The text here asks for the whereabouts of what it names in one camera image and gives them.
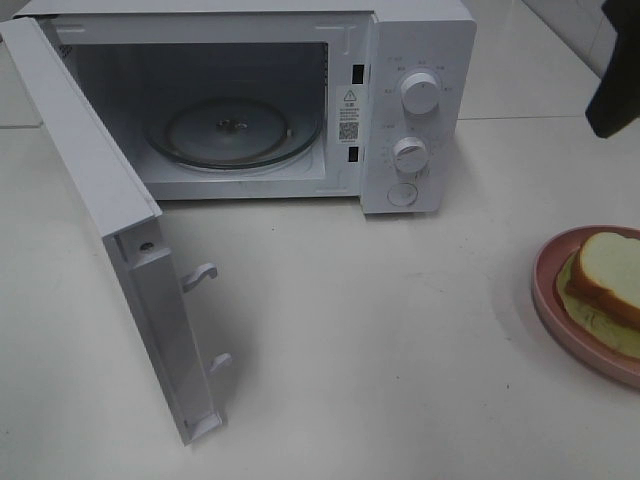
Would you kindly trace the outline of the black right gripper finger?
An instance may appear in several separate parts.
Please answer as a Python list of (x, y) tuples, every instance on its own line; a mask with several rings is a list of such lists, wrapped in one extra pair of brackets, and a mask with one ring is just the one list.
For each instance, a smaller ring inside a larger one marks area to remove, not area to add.
[(595, 135), (606, 139), (639, 118), (639, 2), (609, 0), (602, 11), (616, 40), (585, 116)]

